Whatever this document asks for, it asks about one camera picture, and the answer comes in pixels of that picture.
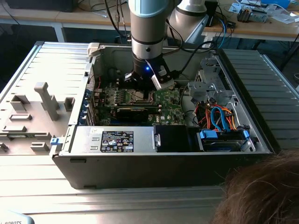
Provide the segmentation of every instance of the sticker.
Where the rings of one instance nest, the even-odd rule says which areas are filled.
[[[116,141],[115,140],[109,141],[109,145],[115,146],[116,145]]]
[[[103,131],[104,131],[103,128],[92,127],[92,128],[90,129],[89,134],[102,134]]]
[[[134,132],[102,131],[101,152],[128,153],[134,151]]]

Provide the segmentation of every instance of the table leg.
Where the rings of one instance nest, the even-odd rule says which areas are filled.
[[[52,26],[55,29],[58,42],[67,42],[62,24],[60,22],[55,22]]]

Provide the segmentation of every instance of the blue latch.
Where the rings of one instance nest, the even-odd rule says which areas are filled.
[[[216,131],[213,130],[202,130],[200,133],[201,139],[217,139],[218,135]]]
[[[243,131],[243,135],[244,135],[244,137],[246,138],[246,139],[249,139],[249,133],[248,133],[248,131]]]
[[[63,137],[61,137],[61,138],[52,138],[51,141],[50,141],[50,145],[57,146],[57,145],[63,144],[63,142],[64,142]]]

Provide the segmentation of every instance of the motherboard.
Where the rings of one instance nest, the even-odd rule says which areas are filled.
[[[95,96],[99,126],[185,125],[179,89],[141,92],[112,84]]]

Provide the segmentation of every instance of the blue cable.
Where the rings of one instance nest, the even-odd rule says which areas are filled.
[[[215,110],[219,110],[220,111],[220,115],[221,115],[221,121],[222,121],[222,126],[223,126],[223,129],[225,129],[227,132],[230,132],[230,129],[225,121],[225,114],[223,112],[223,110],[220,108],[220,107],[214,107],[212,110],[211,110],[211,122],[212,124],[218,129],[218,131],[221,132],[221,128],[215,124],[215,120],[214,120],[214,112]]]
[[[221,46],[223,45],[224,39],[225,39],[226,28],[225,28],[224,22],[223,22],[221,19],[219,19],[219,21],[222,23],[222,25],[223,25],[223,30],[224,30],[224,35],[223,35],[222,42],[221,42],[220,46],[218,47],[218,48],[221,48]]]

